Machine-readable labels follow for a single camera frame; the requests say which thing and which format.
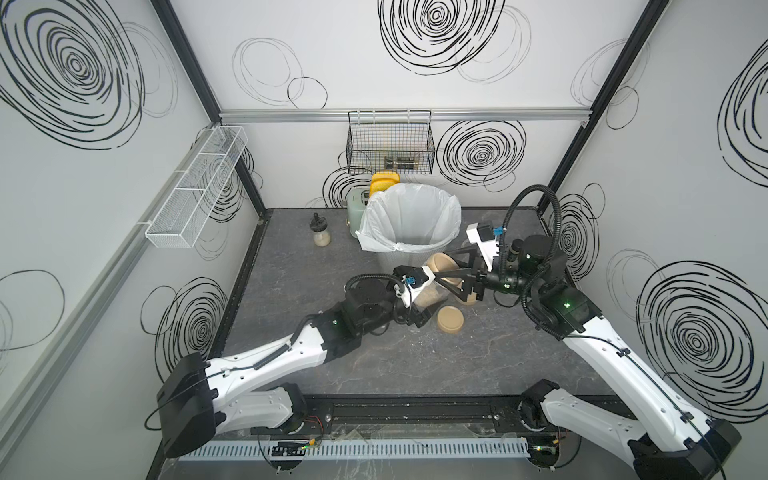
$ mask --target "black circle drawing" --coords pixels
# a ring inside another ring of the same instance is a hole
[[[136,49],[144,73],[144,113],[155,118],[173,113],[179,98],[174,56],[149,28],[134,22],[123,22],[123,28]]]
[[[350,190],[355,187],[371,186],[371,173],[362,169],[359,172],[350,174],[347,167],[341,167],[326,177],[323,182],[323,201],[326,208],[344,208],[346,195]]]
[[[0,373],[9,352],[37,345],[56,331],[64,308],[64,288],[47,270],[0,277]]]
[[[742,279],[708,262],[669,263],[637,311],[650,319],[637,323],[648,357],[689,398],[734,423],[768,413],[768,302]]]
[[[328,101],[323,84],[305,76],[296,52],[276,38],[242,41],[232,54],[232,72],[246,94],[268,105],[324,108]]]
[[[243,162],[251,174],[255,173],[253,171],[253,155],[248,150],[248,147],[245,147],[238,161]],[[210,182],[210,179],[216,173],[216,167],[217,164],[212,162],[211,166],[203,172],[200,180],[202,184],[207,185]],[[200,208],[206,213],[210,211],[210,219],[218,223],[226,223],[234,219],[237,212],[243,207],[243,202],[248,201],[248,194],[235,170],[232,171],[232,174],[227,178],[227,182],[221,187],[221,194],[215,202],[207,195],[203,195],[200,198],[198,192],[194,192],[194,196],[201,200]]]
[[[27,121],[86,150],[120,147],[133,137],[144,76],[105,0],[3,2],[0,27],[0,98]]]
[[[587,184],[584,187],[584,191],[581,192],[581,197],[587,201],[584,205],[588,205],[589,210],[593,210],[594,216],[590,216],[592,220],[597,220],[603,215],[605,211],[605,191],[602,185],[594,182]],[[589,215],[589,211],[584,210],[584,214]]]
[[[600,253],[600,230],[589,200],[579,194],[560,199],[563,227],[560,248],[568,255],[568,270],[574,280],[581,280],[594,268]]]
[[[640,250],[627,248],[609,259],[605,269],[608,295],[628,319],[638,322],[648,320],[637,311],[637,299],[645,280],[654,274],[662,275],[659,273],[659,266],[647,253]]]
[[[232,72],[245,93],[278,107],[289,102],[286,92],[291,80],[303,76],[296,53],[275,38],[242,41],[232,54]]]
[[[219,258],[227,248],[227,242],[230,238],[230,227],[228,223],[206,222],[203,231],[197,237],[194,249],[203,260],[210,262]]]
[[[728,88],[717,114],[717,144],[728,167],[768,187],[768,40]]]
[[[489,43],[502,15],[496,5],[495,0],[379,0],[381,38],[404,68],[420,75],[446,73]]]
[[[477,55],[457,68],[465,80],[479,84],[501,80],[525,60],[531,49],[528,17],[509,5],[497,5],[495,9],[502,12],[496,32]]]
[[[297,77],[288,82],[286,96],[296,108],[325,108],[328,103],[328,91],[312,77]]]
[[[634,120],[639,107],[640,97],[637,90],[625,85],[616,91],[614,99],[608,104],[605,111],[605,124],[611,130],[621,130]]]
[[[199,276],[176,291],[163,285],[141,304],[141,329],[154,336],[154,365],[160,380],[183,357],[205,357],[227,308],[227,295],[215,280]]]
[[[594,99],[598,96],[598,92],[603,87],[605,79],[611,72],[616,59],[626,43],[626,38],[612,41],[590,55],[589,58],[581,64],[581,67],[578,69],[571,82],[571,96],[577,103],[584,105],[585,107],[592,106]],[[636,87],[643,76],[643,72],[645,71],[649,59],[650,44],[646,42],[640,53],[637,54],[637,58],[629,71],[624,76],[624,81],[621,82],[619,91],[614,94],[614,97],[611,100],[612,103],[615,102],[616,104],[620,104],[629,96],[630,91],[622,91],[621,87]]]
[[[454,184],[500,192],[515,181],[527,140],[519,121],[457,121],[440,137],[438,169]]]

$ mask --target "light green appliance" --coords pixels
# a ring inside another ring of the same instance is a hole
[[[349,225],[349,233],[357,238],[355,233],[360,228],[362,212],[368,204],[368,189],[355,187],[346,195],[346,224]]]

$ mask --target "wire basket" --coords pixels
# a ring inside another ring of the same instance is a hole
[[[145,236],[158,248],[191,248],[203,231],[248,139],[242,127],[218,126],[184,171]]]
[[[346,166],[350,174],[431,174],[435,163],[429,110],[350,111]]]

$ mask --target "dark countertop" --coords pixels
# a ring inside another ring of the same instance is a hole
[[[328,220],[331,244],[316,247],[309,222],[317,211]],[[498,226],[505,210],[462,211],[462,230],[449,248],[465,241],[469,223]],[[508,242],[543,233],[533,210],[515,212]],[[359,273],[378,272],[376,254],[363,252],[349,235],[346,210],[276,209],[266,229],[243,301],[227,339],[229,356],[293,332],[309,313],[343,299],[344,284]],[[512,304],[515,297],[499,296]],[[541,378],[571,393],[608,394],[611,389],[578,355],[536,331],[520,306],[497,306],[491,295],[472,307],[449,300],[465,316],[456,335],[432,319],[422,329],[393,323],[382,336],[366,336],[343,358],[283,377],[305,393],[518,394]]]

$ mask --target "clear container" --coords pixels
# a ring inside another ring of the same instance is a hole
[[[328,222],[325,217],[321,217],[314,213],[312,220],[310,220],[310,229],[313,231],[312,240],[318,247],[325,247],[331,243],[331,233],[328,231]]]
[[[458,270],[458,264],[451,257],[444,253],[435,253],[431,255],[430,258],[427,259],[425,265],[428,266],[429,269],[433,272],[449,272],[451,270]],[[453,286],[456,286],[459,289],[462,287],[462,279],[460,278],[444,278],[443,280],[452,284]],[[426,308],[427,306],[430,306],[441,300],[445,300],[452,295],[453,294],[449,292],[448,289],[446,289],[443,285],[440,285],[437,282],[432,282],[427,287],[425,287],[424,290],[422,290],[422,292],[419,294],[419,296],[416,297],[416,300],[413,303],[418,308]],[[473,292],[469,297],[467,297],[466,302],[460,299],[457,300],[464,305],[474,305],[477,303],[477,296]]]
[[[327,230],[323,232],[315,232],[312,235],[312,240],[315,241],[315,245],[318,247],[324,247],[331,243],[331,234],[328,233]]]

